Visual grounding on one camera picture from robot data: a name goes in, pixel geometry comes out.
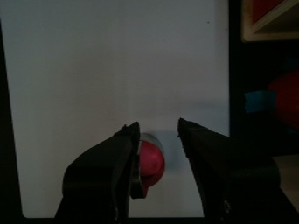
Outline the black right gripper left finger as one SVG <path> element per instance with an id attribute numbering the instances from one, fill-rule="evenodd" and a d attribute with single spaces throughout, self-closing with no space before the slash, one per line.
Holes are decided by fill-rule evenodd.
<path id="1" fill-rule="evenodd" d="M 55 224 L 127 224 L 139 138 L 134 122 L 70 164 Z"/>

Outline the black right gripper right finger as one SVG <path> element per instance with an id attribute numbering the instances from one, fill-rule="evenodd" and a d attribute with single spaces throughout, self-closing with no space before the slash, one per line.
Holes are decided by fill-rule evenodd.
<path id="1" fill-rule="evenodd" d="M 255 147 L 180 119 L 179 138 L 207 224 L 299 224 L 275 160 Z"/>

